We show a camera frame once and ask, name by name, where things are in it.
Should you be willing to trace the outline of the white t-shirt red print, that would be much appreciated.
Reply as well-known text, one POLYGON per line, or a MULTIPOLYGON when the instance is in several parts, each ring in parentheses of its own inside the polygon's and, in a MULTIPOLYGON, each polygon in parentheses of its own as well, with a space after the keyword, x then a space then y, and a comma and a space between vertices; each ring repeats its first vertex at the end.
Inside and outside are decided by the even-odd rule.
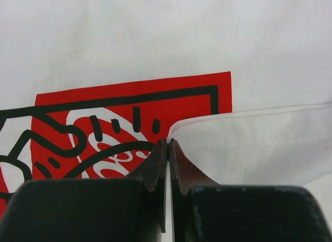
POLYGON ((307 188, 331 220, 331 0, 1 0, 1 211, 176 139, 221 184, 307 188))

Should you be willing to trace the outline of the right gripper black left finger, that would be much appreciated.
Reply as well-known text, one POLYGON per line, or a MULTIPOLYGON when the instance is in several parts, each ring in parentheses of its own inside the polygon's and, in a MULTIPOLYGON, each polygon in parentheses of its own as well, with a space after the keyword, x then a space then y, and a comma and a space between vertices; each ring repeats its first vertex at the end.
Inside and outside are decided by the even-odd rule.
POLYGON ((143 182, 135 224, 137 233, 165 232, 167 148, 166 139, 159 140, 149 156, 126 176, 138 178, 143 182))

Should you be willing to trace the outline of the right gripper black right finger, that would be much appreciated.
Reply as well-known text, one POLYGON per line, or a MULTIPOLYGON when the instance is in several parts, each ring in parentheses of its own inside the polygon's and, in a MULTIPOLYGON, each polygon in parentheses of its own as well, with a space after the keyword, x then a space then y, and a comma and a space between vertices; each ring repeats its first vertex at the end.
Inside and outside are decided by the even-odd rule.
POLYGON ((216 186, 184 154, 177 140, 169 143, 173 241, 197 241, 190 190, 196 186, 216 186))

